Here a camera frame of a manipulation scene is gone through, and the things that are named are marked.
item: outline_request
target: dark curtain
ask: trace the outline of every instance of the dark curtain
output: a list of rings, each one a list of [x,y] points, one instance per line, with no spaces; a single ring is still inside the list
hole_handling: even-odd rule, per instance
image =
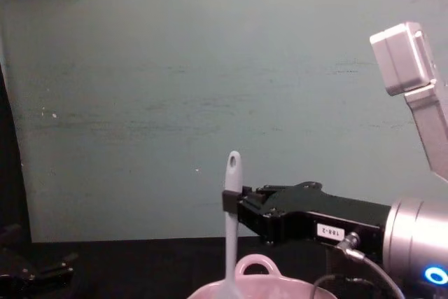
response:
[[[12,224],[22,227],[22,242],[31,242],[27,195],[13,113],[0,66],[0,229]]]

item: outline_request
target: pink pot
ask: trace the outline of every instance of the pink pot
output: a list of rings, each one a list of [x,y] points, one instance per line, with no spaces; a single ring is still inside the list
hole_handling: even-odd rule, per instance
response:
[[[269,274],[244,274],[253,264],[266,267]],[[235,269],[235,277],[245,299],[309,299],[313,286],[302,280],[281,275],[278,267],[264,255],[243,257]],[[194,292],[188,299],[214,299],[216,289],[222,281],[207,284]],[[337,299],[330,292],[319,288],[315,299]]]

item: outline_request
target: blue led light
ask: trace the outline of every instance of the blue led light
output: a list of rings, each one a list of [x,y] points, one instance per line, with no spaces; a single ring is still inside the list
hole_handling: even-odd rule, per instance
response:
[[[428,267],[425,278],[433,284],[445,285],[448,283],[448,274],[440,267]]]

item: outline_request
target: pot handle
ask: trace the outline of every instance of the pot handle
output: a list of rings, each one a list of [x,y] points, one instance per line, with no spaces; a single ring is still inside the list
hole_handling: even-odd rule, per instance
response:
[[[243,276],[246,269],[254,264],[259,264],[266,267],[266,270],[269,274],[281,276],[280,270],[271,258],[258,254],[247,255],[241,258],[235,268],[235,274],[238,277]]]

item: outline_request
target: white plastic spatula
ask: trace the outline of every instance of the white plastic spatula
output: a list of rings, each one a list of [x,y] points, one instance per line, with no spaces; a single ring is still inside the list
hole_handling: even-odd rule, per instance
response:
[[[243,168],[241,156],[232,151],[225,170],[224,189],[241,192],[243,189]],[[244,299],[235,281],[235,264],[237,262],[238,218],[225,213],[225,279],[219,286],[213,299]]]

